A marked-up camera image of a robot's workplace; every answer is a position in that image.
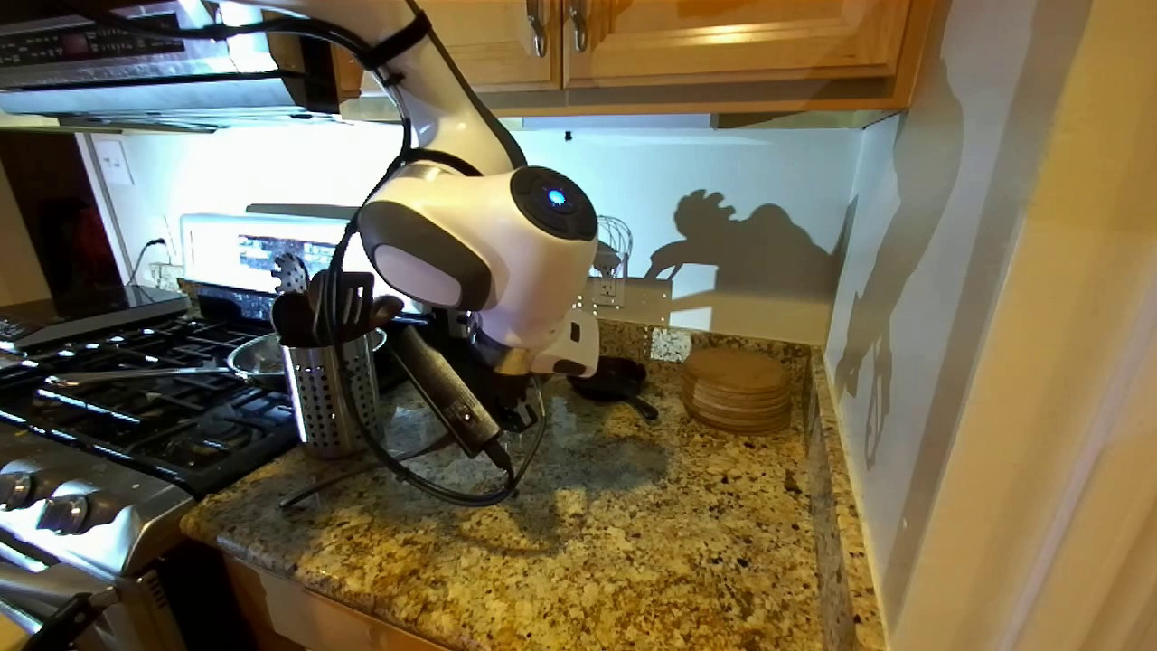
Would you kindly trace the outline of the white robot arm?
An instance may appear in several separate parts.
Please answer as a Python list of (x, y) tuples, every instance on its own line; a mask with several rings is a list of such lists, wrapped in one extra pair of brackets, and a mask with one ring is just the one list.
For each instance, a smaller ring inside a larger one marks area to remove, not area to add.
[(444, 357), (404, 329), (404, 372), (464, 436), (533, 428), (534, 377), (596, 365), (596, 327), (576, 308), (596, 258), (588, 196), (526, 158), (415, 0), (252, 5), (341, 41), (409, 118), (412, 144), (353, 225), (391, 289), (468, 313), (468, 348)]

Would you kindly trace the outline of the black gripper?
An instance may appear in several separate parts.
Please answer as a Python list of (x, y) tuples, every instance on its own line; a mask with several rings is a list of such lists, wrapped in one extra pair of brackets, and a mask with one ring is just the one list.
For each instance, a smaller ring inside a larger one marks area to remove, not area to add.
[(520, 435), (547, 415), (543, 372), (527, 365), (526, 348), (471, 329), (447, 348), (447, 360), (502, 429)]

